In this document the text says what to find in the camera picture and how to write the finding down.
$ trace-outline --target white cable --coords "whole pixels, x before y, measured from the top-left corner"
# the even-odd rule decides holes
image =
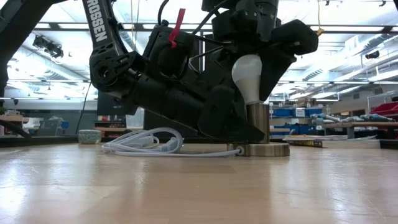
[[[159,132],[170,133],[175,137],[172,137],[167,143],[159,145],[159,139],[154,136]],[[179,152],[182,146],[183,138],[178,131],[172,128],[155,128],[149,131],[140,130],[124,134],[104,144],[102,149],[105,153],[113,152],[119,156],[226,157],[240,153],[240,150],[233,150],[204,154],[181,154]]]

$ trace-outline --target light bulb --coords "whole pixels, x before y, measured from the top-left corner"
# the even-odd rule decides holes
[[[246,105],[260,102],[262,63],[258,55],[240,57],[232,68],[232,79],[239,88]]]

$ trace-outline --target metal lamp base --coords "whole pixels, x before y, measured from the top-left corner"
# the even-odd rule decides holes
[[[261,157],[277,157],[289,156],[290,147],[285,143],[268,144],[228,144],[228,150],[240,149],[241,153],[238,156],[261,156]]]

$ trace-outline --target coiled cable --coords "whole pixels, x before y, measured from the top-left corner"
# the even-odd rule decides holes
[[[155,133],[173,134],[167,143],[159,145]],[[124,134],[102,146],[105,153],[113,152],[119,156],[154,156],[154,157],[227,157],[240,153],[240,150],[211,152],[204,154],[181,154],[183,146],[181,134],[172,128],[155,128],[149,131],[140,130]]]

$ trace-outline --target metal cylinder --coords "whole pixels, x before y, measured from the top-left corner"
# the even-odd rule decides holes
[[[263,103],[247,105],[246,114],[248,121],[265,134],[262,141],[250,143],[269,143],[269,105]]]

